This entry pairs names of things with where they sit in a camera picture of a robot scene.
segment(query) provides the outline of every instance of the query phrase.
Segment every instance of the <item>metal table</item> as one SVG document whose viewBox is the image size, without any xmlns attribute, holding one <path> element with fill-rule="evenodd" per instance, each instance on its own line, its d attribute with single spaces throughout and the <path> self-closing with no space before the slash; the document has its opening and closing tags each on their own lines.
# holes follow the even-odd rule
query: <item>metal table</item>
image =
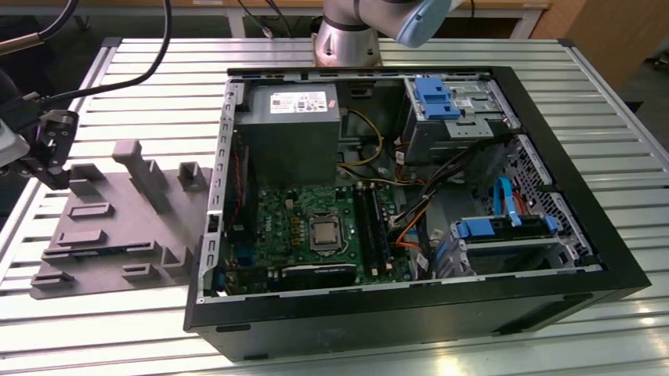
<svg viewBox="0 0 669 376">
<path fill-rule="evenodd" d="M 104 47 L 84 87 L 140 74 L 158 42 L 129 39 Z M 592 67 L 554 41 L 431 41 L 418 50 L 384 41 L 381 51 L 387 66 L 515 68 L 653 286 L 536 333 L 232 365 L 181 331 L 185 286 L 45 301 L 28 296 L 66 196 L 33 179 L 0 234 L 0 372 L 666 374 L 669 158 Z M 144 85 L 73 103 L 81 125 L 69 159 L 118 171 L 109 158 L 113 140 L 137 138 L 161 168 L 180 161 L 211 167 L 225 69 L 308 65 L 308 39 L 174 40 Z"/>
</svg>

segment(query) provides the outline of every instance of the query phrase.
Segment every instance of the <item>ram slot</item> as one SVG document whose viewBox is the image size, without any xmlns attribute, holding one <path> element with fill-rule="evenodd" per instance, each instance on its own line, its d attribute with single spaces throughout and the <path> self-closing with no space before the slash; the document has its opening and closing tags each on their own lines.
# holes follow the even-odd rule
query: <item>ram slot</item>
<svg viewBox="0 0 669 376">
<path fill-rule="evenodd" d="M 357 235 L 360 244 L 360 254 L 363 256 L 364 274 L 371 277 L 377 275 L 377 261 L 373 257 L 373 244 L 371 223 L 368 222 L 367 203 L 363 186 L 353 188 L 353 209 L 355 224 L 357 225 Z"/>
<path fill-rule="evenodd" d="M 367 205 L 368 206 L 368 223 L 371 224 L 372 238 L 375 243 L 375 255 L 380 269 L 389 272 L 392 269 L 392 257 L 389 255 L 389 247 L 387 245 L 385 222 L 380 210 L 380 202 L 377 200 L 376 190 L 369 187 L 367 190 Z"/>
</svg>

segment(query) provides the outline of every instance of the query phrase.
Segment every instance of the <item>wooden cabinet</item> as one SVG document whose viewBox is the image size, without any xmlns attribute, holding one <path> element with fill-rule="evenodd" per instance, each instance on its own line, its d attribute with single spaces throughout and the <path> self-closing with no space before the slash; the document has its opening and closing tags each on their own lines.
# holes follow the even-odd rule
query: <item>wooden cabinet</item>
<svg viewBox="0 0 669 376">
<path fill-rule="evenodd" d="M 568 38 L 614 88 L 669 35 L 667 0 L 555 0 L 532 38 Z"/>
</svg>

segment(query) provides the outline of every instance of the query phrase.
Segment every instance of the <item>open computer tower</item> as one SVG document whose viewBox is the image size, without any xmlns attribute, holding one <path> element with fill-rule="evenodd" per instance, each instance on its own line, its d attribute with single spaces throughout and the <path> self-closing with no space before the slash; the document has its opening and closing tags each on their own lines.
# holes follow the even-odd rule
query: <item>open computer tower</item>
<svg viewBox="0 0 669 376">
<path fill-rule="evenodd" d="M 228 76 L 184 328 L 231 360 L 535 331 L 649 285 L 511 68 Z"/>
</svg>

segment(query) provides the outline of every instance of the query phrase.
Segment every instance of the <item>motherboard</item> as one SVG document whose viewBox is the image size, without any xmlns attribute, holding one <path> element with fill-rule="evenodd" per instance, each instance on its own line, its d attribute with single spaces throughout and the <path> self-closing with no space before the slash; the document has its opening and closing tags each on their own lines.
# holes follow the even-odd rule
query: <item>motherboard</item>
<svg viewBox="0 0 669 376">
<path fill-rule="evenodd" d="M 261 190 L 256 239 L 233 245 L 232 293 L 409 280 L 407 257 L 388 241 L 395 214 L 385 185 Z"/>
</svg>

